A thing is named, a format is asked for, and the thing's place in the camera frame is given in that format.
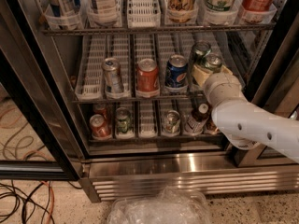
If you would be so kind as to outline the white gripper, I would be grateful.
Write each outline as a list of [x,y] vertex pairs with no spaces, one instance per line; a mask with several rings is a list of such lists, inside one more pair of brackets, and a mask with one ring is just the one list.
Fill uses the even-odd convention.
[[226,100],[245,100],[239,79],[233,76],[233,72],[225,65],[221,66],[221,73],[215,74],[209,69],[194,65],[192,77],[200,87],[204,85],[204,95],[212,106]]

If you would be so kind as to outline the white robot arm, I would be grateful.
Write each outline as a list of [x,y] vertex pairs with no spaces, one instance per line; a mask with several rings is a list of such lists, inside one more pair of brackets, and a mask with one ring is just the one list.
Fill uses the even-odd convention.
[[195,65],[192,76],[212,106],[214,124],[237,148],[258,144],[273,148],[299,162],[299,122],[272,114],[249,102],[242,85],[231,72],[213,73]]

